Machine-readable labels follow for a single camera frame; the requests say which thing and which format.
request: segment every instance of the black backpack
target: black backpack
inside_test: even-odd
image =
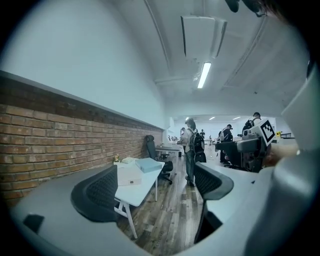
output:
[[[248,120],[248,121],[246,121],[246,123],[244,124],[244,127],[243,127],[243,129],[242,129],[242,134],[244,134],[244,131],[245,130],[249,130],[249,129],[251,129],[252,127],[254,127],[255,126],[255,120],[256,119],[258,119],[258,118],[255,118],[255,119],[253,119],[253,120]]]
[[[194,157],[194,162],[206,163],[204,138],[198,133],[198,130],[196,132],[193,132],[190,128],[188,128],[188,130],[191,132],[189,146],[192,156]]]

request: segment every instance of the wooden floor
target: wooden floor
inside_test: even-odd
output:
[[[220,164],[214,147],[206,146],[205,153],[208,161]],[[173,169],[170,176],[173,184],[158,180],[157,202],[153,186],[139,207],[130,207],[137,239],[134,239],[128,219],[118,215],[118,227],[134,243],[152,255],[173,255],[194,244],[203,200],[196,187],[187,185],[185,176],[185,159],[181,157],[178,170]]]

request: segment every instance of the fluorescent light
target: fluorescent light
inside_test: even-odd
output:
[[[204,63],[203,64],[203,69],[202,69],[200,81],[199,81],[199,84],[198,84],[198,88],[199,89],[204,87],[204,84],[205,84],[205,81],[207,79],[207,75],[209,73],[210,67],[211,67],[211,63]]]

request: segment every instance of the white table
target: white table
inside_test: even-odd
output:
[[[142,201],[145,199],[146,195],[150,191],[151,187],[155,183],[155,201],[158,200],[158,176],[161,173],[162,168],[165,163],[161,162],[161,169],[151,171],[148,173],[143,173],[138,166],[136,166],[135,161],[131,163],[117,163],[117,168],[136,168],[142,173],[141,184],[139,185],[127,185],[127,186],[118,186],[118,189],[115,193],[115,200],[119,202],[119,207],[114,207],[114,211],[124,217],[126,217],[129,221],[133,236],[135,239],[138,238],[134,222],[132,220],[130,205],[138,207]]]
[[[224,223],[245,201],[249,191],[254,186],[252,182],[256,180],[258,173],[226,168],[210,162],[204,162],[202,164],[233,180],[234,187],[230,193],[220,200],[206,201],[208,211],[212,212]]]
[[[178,161],[179,161],[179,145],[172,145],[172,146],[156,146],[155,151],[159,152],[174,152],[175,154],[175,172],[178,170]]]

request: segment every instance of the brick wall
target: brick wall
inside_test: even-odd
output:
[[[159,128],[52,92],[6,78],[0,86],[0,190],[9,207],[49,179],[114,155],[147,156],[145,135],[162,139]]]

